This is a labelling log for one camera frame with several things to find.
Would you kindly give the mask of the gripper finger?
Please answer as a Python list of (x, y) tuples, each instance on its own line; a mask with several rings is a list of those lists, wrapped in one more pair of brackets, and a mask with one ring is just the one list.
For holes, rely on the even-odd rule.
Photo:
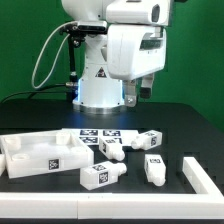
[(140, 97), (149, 99), (152, 95), (152, 88), (154, 82), (154, 74), (146, 75), (142, 78), (140, 86)]
[(124, 87), (125, 105), (128, 107), (134, 107), (137, 101), (136, 81), (135, 80), (124, 81), (123, 87)]

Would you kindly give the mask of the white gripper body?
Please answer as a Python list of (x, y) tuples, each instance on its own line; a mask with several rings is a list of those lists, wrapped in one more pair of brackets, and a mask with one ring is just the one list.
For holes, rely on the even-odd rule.
[(111, 78), (133, 80), (164, 68), (166, 30), (162, 27), (113, 24), (107, 37)]

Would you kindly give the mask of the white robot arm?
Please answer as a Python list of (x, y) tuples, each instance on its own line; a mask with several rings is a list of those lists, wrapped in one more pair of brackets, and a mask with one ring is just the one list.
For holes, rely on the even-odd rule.
[(166, 59), (166, 30), (174, 0), (61, 0), (73, 18), (64, 26), (69, 52), (85, 47), (73, 107), (111, 114), (152, 94)]

